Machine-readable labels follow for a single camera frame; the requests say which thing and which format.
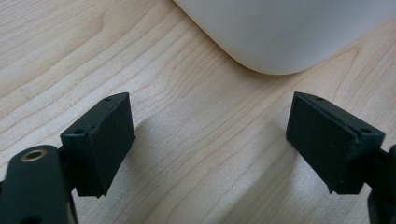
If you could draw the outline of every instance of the wood grain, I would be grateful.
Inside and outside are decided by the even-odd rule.
[[[285,139],[295,91],[396,139],[396,17],[290,76],[246,69],[170,0],[2,1],[0,176],[100,99],[128,91],[137,139],[80,223],[368,223]]]

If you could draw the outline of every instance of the black block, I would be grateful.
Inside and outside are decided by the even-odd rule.
[[[322,98],[295,92],[286,136],[330,192],[358,194],[365,164],[385,134]]]
[[[135,139],[129,93],[100,101],[67,128],[61,139],[78,195],[106,195]]]

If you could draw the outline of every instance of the black plastic arm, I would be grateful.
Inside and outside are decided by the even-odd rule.
[[[384,133],[323,98],[295,92],[286,136],[330,192],[359,194],[367,183],[370,221],[395,218],[396,147],[380,148]]]
[[[106,195],[135,139],[129,93],[101,100],[61,134],[63,146],[25,149],[1,185],[0,223],[78,223],[71,190]]]

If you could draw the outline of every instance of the light wood surface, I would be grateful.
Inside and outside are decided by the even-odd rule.
[[[172,1],[2,1],[0,177],[100,99],[131,93],[137,135],[80,223],[368,223],[286,141],[292,95],[319,95],[396,143],[396,17],[291,76],[246,69]]]

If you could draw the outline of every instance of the white curved device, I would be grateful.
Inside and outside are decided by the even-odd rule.
[[[396,12],[396,0],[175,2],[234,59],[272,75],[320,63]]]

